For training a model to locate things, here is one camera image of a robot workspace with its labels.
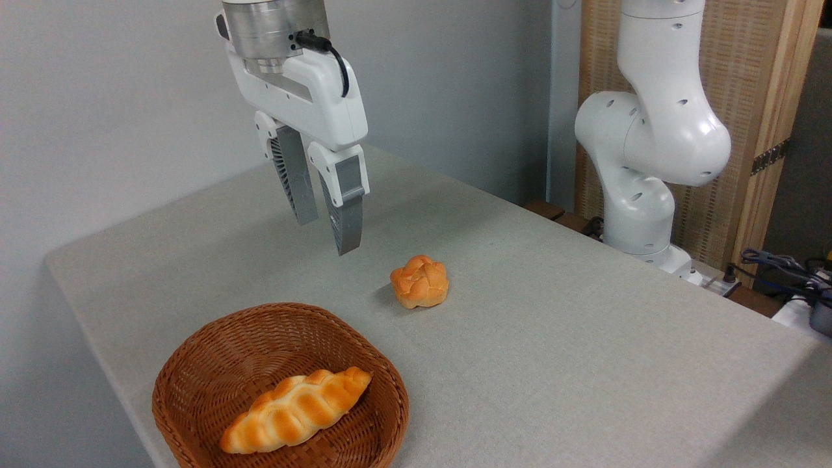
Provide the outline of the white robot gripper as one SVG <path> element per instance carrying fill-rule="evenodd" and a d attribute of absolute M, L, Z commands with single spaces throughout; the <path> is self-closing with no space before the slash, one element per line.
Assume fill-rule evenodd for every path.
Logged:
<path fill-rule="evenodd" d="M 286 59 L 282 74 L 268 82 L 246 70 L 231 42 L 225 49 L 244 100 L 257 109 L 253 120 L 263 153 L 299 224 L 319 217 L 302 133 L 316 141 L 309 143 L 308 156 L 320 177 L 338 254 L 359 248 L 362 199 L 371 190 L 365 152 L 356 144 L 367 136 L 368 125 L 350 63 L 343 62 L 350 83 L 343 96 L 341 68 L 330 54 L 306 49 Z"/>

